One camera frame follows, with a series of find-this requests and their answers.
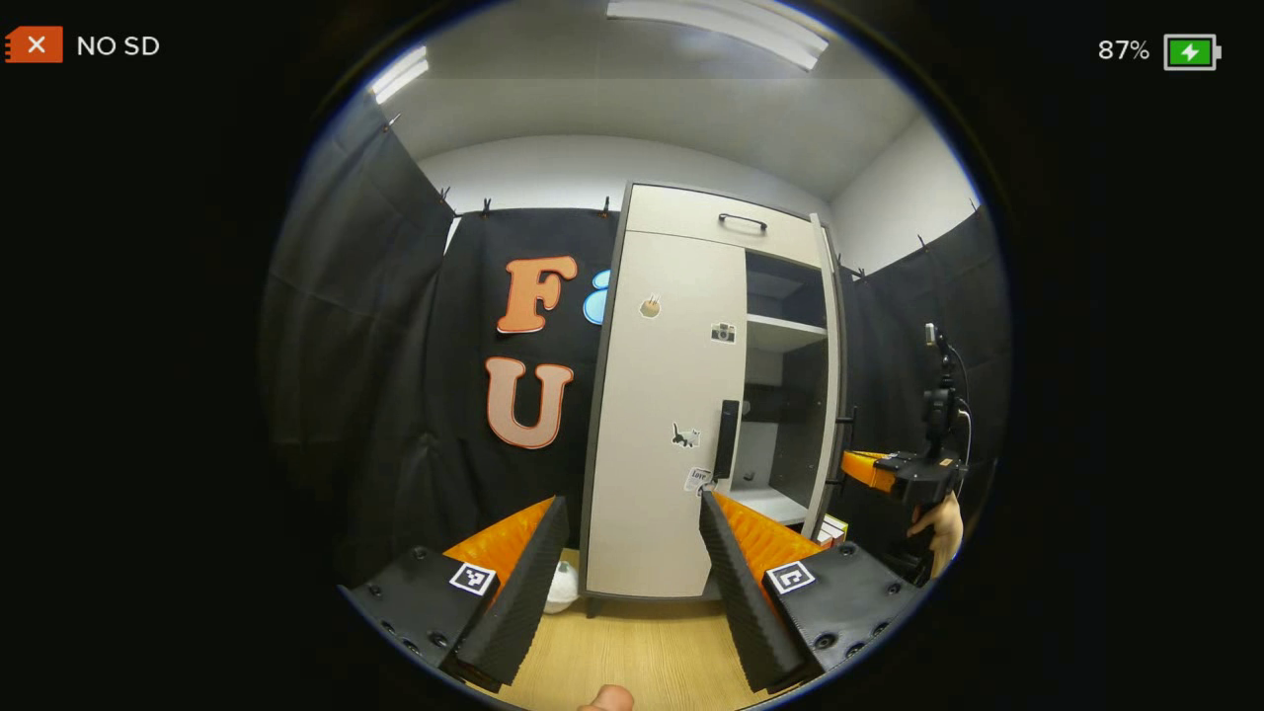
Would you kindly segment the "white cabinet drawer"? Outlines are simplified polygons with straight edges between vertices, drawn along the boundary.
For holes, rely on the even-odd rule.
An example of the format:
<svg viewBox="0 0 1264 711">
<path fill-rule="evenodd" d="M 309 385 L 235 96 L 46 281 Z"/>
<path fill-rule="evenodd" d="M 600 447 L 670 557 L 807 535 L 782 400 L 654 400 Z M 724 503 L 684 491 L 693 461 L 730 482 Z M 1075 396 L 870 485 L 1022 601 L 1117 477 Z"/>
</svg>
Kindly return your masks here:
<svg viewBox="0 0 1264 711">
<path fill-rule="evenodd" d="M 744 215 L 767 221 L 769 232 L 758 233 L 741 221 L 723 224 L 717 220 L 718 214 Z M 811 269 L 819 266 L 819 250 L 809 219 L 746 202 L 744 199 L 635 183 L 629 194 L 626 226 L 632 232 L 739 245 Z"/>
</svg>

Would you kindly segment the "white round object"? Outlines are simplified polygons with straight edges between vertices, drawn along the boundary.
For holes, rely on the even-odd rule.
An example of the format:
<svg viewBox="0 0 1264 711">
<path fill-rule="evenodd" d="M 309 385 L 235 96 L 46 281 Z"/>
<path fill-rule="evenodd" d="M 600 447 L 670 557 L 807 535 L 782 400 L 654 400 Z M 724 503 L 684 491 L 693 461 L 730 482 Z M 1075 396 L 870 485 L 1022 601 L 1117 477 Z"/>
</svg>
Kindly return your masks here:
<svg viewBox="0 0 1264 711">
<path fill-rule="evenodd" d="M 560 560 L 552 573 L 549 593 L 544 606 L 546 615 L 557 615 L 573 607 L 581 597 L 581 577 L 573 563 Z"/>
</svg>

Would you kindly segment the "black backdrop cloth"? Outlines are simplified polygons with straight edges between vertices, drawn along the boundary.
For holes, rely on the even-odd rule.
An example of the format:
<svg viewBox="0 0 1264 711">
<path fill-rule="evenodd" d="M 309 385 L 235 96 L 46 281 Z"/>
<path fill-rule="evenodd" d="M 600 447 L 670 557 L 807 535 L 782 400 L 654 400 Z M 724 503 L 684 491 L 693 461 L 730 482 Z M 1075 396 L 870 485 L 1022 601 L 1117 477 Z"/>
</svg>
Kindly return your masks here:
<svg viewBox="0 0 1264 711">
<path fill-rule="evenodd" d="M 446 548 L 565 497 L 581 505 L 600 320 L 631 182 L 712 189 L 618 156 L 609 185 L 565 206 L 456 214 L 374 100 L 316 140 L 276 243 L 260 359 L 270 436 L 310 490 L 339 505 L 334 568 L 362 584 L 421 544 Z M 844 324 L 847 390 L 868 356 L 913 347 Z"/>
</svg>

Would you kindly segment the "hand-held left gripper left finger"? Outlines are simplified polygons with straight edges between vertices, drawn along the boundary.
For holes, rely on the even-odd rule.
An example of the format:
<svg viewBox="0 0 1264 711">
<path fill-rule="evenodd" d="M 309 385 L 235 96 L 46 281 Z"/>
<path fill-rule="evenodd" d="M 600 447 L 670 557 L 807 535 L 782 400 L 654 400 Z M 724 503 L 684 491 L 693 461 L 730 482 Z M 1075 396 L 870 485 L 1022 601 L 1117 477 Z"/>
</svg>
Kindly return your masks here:
<svg viewBox="0 0 1264 711">
<path fill-rule="evenodd" d="M 566 500 L 549 497 L 445 550 L 411 547 L 337 593 L 416 665 L 498 692 L 532 646 L 568 535 Z"/>
</svg>

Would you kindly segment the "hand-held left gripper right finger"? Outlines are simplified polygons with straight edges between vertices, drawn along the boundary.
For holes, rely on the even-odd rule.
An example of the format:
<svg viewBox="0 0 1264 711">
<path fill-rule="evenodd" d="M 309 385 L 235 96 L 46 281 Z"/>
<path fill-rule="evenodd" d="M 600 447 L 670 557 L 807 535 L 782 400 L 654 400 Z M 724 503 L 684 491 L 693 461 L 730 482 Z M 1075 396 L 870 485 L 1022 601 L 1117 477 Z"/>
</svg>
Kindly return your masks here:
<svg viewBox="0 0 1264 711">
<path fill-rule="evenodd" d="M 924 590 L 854 543 L 822 548 L 712 491 L 699 530 L 752 691 L 848 671 L 911 616 Z"/>
</svg>

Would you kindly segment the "white double-door shoe cabinet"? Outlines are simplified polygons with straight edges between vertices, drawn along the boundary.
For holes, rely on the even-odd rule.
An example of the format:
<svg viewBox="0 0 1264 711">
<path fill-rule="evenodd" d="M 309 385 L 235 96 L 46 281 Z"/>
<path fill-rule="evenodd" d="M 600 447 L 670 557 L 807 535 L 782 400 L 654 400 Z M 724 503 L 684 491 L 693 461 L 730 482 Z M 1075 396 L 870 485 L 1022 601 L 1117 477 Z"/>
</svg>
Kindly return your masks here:
<svg viewBox="0 0 1264 711">
<path fill-rule="evenodd" d="M 717 492 L 817 541 L 846 395 L 838 261 L 817 214 L 661 182 L 621 207 L 581 505 L 586 616 L 717 598 Z"/>
</svg>

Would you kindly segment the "white cabinet shelf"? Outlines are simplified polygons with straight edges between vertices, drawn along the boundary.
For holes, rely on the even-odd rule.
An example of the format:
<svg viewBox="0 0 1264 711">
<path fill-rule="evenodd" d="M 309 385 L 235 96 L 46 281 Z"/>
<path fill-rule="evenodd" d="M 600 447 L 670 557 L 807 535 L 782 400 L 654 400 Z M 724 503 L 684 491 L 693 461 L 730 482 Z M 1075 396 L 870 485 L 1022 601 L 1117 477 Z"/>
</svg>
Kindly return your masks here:
<svg viewBox="0 0 1264 711">
<path fill-rule="evenodd" d="M 790 496 L 769 486 L 755 487 L 755 490 L 731 490 L 724 495 L 737 504 L 744 505 L 746 509 L 772 517 L 785 526 L 803 525 L 810 512 L 808 506 L 798 504 Z"/>
<path fill-rule="evenodd" d="M 828 338 L 828 330 L 822 326 L 755 314 L 747 315 L 744 334 L 751 350 L 769 353 L 800 350 Z"/>
</svg>

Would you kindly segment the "white shoe cabinet door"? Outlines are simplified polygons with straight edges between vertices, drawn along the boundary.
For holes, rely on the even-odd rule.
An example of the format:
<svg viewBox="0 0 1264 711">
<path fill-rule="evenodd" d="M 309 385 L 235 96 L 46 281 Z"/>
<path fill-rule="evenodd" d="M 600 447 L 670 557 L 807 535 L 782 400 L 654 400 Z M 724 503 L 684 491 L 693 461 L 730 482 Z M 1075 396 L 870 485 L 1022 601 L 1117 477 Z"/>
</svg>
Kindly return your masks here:
<svg viewBox="0 0 1264 711">
<path fill-rule="evenodd" d="M 744 248 L 660 233 L 623 235 L 605 318 L 584 544 L 588 593 L 699 597 L 699 533 L 720 404 L 744 395 Z"/>
<path fill-rule="evenodd" d="M 822 288 L 825 297 L 825 409 L 823 410 L 825 417 L 823 419 L 817 481 L 814 481 L 801 534 L 817 543 L 819 533 L 825 526 L 825 514 L 830 507 L 830 497 L 838 487 L 841 450 L 844 449 L 844 424 L 841 424 L 839 419 L 843 417 L 843 406 L 847 399 L 847 378 L 838 256 L 836 256 L 830 235 L 825 230 L 822 218 L 817 213 L 811 213 L 809 221 L 819 250 L 819 271 L 822 271 Z"/>
</svg>

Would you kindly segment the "long ceiling light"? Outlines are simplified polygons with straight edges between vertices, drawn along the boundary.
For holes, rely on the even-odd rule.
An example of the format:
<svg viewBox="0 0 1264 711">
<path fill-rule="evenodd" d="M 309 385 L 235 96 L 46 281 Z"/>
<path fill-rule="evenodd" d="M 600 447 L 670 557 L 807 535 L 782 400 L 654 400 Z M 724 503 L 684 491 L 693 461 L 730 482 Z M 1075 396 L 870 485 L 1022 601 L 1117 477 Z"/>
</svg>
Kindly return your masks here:
<svg viewBox="0 0 1264 711">
<path fill-rule="evenodd" d="M 810 71 L 830 46 L 822 23 L 775 0 L 605 0 L 605 18 L 690 27 L 757 46 Z"/>
<path fill-rule="evenodd" d="M 428 70 L 428 47 L 423 44 L 411 46 L 407 52 L 398 54 L 398 57 L 392 59 L 392 62 L 378 76 L 375 76 L 369 85 L 367 85 L 367 95 L 369 95 L 375 104 L 383 105 L 397 94 L 401 94 L 401 91 L 410 83 L 415 82 L 420 77 L 423 77 Z"/>
</svg>

